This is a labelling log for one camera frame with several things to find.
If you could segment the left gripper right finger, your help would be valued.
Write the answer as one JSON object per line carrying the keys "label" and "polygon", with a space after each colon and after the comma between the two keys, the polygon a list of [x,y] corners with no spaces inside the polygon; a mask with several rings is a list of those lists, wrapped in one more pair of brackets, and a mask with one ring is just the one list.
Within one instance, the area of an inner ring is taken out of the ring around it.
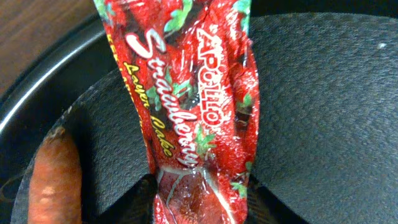
{"label": "left gripper right finger", "polygon": [[247,205],[247,224],[308,224],[253,175],[249,177]]}

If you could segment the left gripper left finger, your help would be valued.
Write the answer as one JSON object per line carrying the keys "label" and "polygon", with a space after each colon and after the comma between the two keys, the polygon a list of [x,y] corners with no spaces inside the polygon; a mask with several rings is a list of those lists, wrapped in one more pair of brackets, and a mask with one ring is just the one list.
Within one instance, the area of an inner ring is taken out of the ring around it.
{"label": "left gripper left finger", "polygon": [[157,182],[147,174],[102,214],[107,224],[153,224]]}

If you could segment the orange sausage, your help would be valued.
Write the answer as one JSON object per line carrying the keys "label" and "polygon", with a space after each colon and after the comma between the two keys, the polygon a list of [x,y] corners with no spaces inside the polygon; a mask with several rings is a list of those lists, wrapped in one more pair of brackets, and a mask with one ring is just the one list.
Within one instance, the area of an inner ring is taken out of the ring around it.
{"label": "orange sausage", "polygon": [[72,136],[57,127],[43,140],[29,184],[28,223],[81,223],[82,170]]}

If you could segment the red snack wrapper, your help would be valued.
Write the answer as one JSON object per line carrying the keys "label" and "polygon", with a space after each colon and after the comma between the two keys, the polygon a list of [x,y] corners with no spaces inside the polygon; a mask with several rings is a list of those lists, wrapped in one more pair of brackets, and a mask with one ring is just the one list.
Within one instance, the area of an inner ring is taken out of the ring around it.
{"label": "red snack wrapper", "polygon": [[251,2],[97,0],[157,179],[156,223],[244,223],[259,131]]}

